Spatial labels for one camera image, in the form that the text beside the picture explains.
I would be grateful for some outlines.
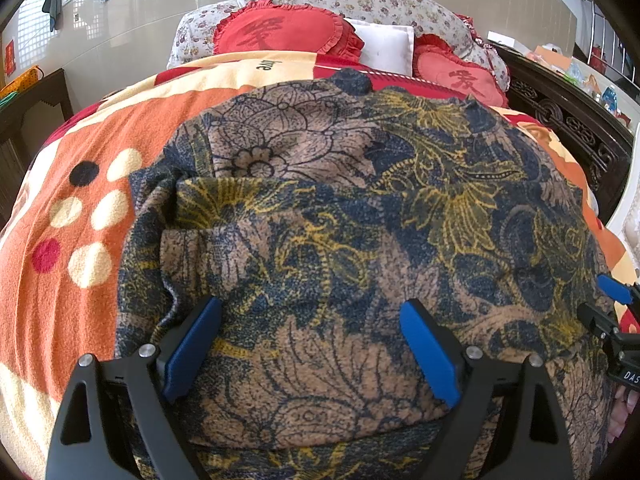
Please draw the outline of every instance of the red dot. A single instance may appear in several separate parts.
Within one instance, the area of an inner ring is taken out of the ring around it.
[[[49,272],[59,257],[60,243],[55,238],[47,238],[36,245],[31,263],[36,272]]]

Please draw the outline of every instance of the white dot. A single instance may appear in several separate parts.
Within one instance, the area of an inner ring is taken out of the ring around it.
[[[109,165],[107,180],[113,182],[140,168],[142,168],[142,155],[138,150],[127,148],[122,150]]]
[[[91,213],[91,227],[96,231],[112,227],[120,222],[129,210],[126,193],[119,189],[108,192]]]
[[[64,227],[75,222],[82,212],[82,201],[76,196],[57,200],[49,210],[51,227]]]
[[[111,256],[101,242],[85,245],[73,252],[66,270],[80,288],[101,285],[111,273]]]

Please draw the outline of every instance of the chinese character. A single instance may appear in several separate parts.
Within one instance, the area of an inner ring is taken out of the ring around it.
[[[240,29],[240,34],[248,35],[249,37],[242,40],[238,45],[247,45],[253,47],[256,45],[258,50],[272,50],[267,44],[266,37],[269,32],[274,32],[282,28],[282,22],[284,18],[269,18],[263,22],[249,23]]]
[[[461,90],[472,90],[474,94],[484,97],[484,94],[474,86],[474,81],[478,81],[477,77],[471,75],[469,70],[455,70],[449,72],[449,77],[457,77],[458,82],[452,83],[452,88],[460,88]]]

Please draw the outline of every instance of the polka dot pattern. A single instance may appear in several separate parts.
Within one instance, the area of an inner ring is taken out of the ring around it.
[[[80,288],[101,285],[109,279],[113,263],[109,251],[101,242],[77,248],[66,270]]]
[[[138,150],[127,148],[126,150],[122,150],[109,165],[107,180],[114,182],[140,168],[142,168],[142,155],[140,155]]]
[[[121,222],[129,210],[127,194],[119,189],[110,191],[98,202],[91,214],[91,227],[96,231]]]
[[[51,272],[59,257],[60,243],[55,238],[47,238],[33,249],[31,264],[36,272],[43,274]]]
[[[83,160],[74,166],[69,173],[69,183],[75,187],[91,184],[100,173],[100,167],[91,160]]]
[[[70,196],[54,202],[49,210],[49,223],[51,227],[61,228],[71,225],[78,220],[82,212],[82,201],[75,196]]]

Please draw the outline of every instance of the white pillow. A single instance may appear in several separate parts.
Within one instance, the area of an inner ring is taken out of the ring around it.
[[[376,70],[411,76],[414,59],[414,28],[408,25],[347,21],[364,41],[360,62]]]

